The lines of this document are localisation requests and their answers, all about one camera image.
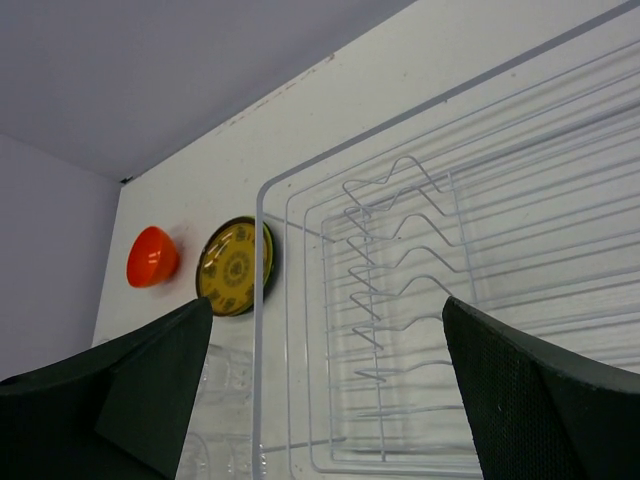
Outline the clear glass cup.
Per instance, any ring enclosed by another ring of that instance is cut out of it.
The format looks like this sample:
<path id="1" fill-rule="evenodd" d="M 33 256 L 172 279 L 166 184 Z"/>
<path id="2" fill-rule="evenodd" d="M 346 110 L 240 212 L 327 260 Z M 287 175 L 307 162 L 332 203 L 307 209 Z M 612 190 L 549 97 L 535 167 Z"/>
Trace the clear glass cup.
<path id="1" fill-rule="evenodd" d="M 209 344 L 194 404 L 194 426 L 206 434 L 248 435 L 253 356 Z"/>
<path id="2" fill-rule="evenodd" d="M 251 478 L 251 441 L 248 436 L 187 434 L 176 479 Z"/>

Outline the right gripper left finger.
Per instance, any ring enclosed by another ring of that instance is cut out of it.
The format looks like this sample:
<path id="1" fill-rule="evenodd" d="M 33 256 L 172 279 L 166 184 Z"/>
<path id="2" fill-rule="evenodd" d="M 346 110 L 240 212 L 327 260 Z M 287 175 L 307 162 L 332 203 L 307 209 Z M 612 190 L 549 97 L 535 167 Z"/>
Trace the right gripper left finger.
<path id="1" fill-rule="evenodd" d="M 4 479 L 173 479 L 212 330 L 196 299 L 1 383 Z"/>

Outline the green plate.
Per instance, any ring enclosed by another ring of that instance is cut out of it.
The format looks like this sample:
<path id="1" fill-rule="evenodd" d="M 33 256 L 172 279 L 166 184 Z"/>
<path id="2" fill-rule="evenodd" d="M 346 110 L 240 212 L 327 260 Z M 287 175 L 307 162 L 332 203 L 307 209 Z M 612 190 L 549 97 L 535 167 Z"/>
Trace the green plate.
<path id="1" fill-rule="evenodd" d="M 277 278 L 278 249 L 275 235 L 266 222 L 263 223 L 263 240 L 263 295 L 267 297 Z"/>

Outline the orange plastic bowl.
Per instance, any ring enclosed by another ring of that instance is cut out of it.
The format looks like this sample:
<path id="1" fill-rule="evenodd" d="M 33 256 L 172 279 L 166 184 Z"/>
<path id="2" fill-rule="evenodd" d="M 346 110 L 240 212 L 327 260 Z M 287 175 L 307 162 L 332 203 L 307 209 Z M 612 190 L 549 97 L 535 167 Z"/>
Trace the orange plastic bowl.
<path id="1" fill-rule="evenodd" d="M 126 279 L 133 288 L 149 288 L 168 281 L 178 269 L 180 254 L 161 228 L 149 226 L 134 241 L 126 264 Z"/>

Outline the yellow patterned plate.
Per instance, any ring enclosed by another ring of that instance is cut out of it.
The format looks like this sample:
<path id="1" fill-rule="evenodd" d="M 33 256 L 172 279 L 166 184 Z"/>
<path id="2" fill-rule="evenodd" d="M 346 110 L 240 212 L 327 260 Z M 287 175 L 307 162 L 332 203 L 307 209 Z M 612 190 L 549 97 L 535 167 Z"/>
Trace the yellow patterned plate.
<path id="1" fill-rule="evenodd" d="M 221 225 L 203 248 L 196 294 L 209 300 L 215 316 L 236 317 L 253 308 L 256 239 L 255 219 L 241 216 Z"/>

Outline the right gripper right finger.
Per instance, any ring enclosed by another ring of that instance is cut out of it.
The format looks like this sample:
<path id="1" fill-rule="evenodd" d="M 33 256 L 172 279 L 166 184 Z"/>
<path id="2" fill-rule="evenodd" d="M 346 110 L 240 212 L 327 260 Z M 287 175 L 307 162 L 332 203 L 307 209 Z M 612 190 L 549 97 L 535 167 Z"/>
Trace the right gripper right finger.
<path id="1" fill-rule="evenodd" d="M 443 327 L 486 479 L 636 479 L 639 376 L 449 297 Z"/>

